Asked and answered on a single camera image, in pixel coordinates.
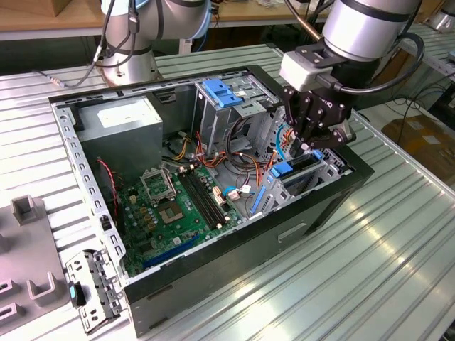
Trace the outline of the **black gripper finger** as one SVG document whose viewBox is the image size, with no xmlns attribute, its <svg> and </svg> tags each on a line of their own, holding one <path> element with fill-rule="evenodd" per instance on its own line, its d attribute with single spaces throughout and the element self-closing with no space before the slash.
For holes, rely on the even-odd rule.
<svg viewBox="0 0 455 341">
<path fill-rule="evenodd" d="M 305 128 L 305 144 L 311 149 L 338 148 L 355 141 L 356 134 L 348 123 L 351 107 L 310 97 Z"/>
<path fill-rule="evenodd" d="M 290 155 L 301 155 L 301 145 L 305 142 L 307 113 L 310 105 L 308 92 L 298 92 L 291 86 L 284 87 L 283 97 L 287 124 L 293 129 L 294 140 L 289 149 Z"/>
</svg>

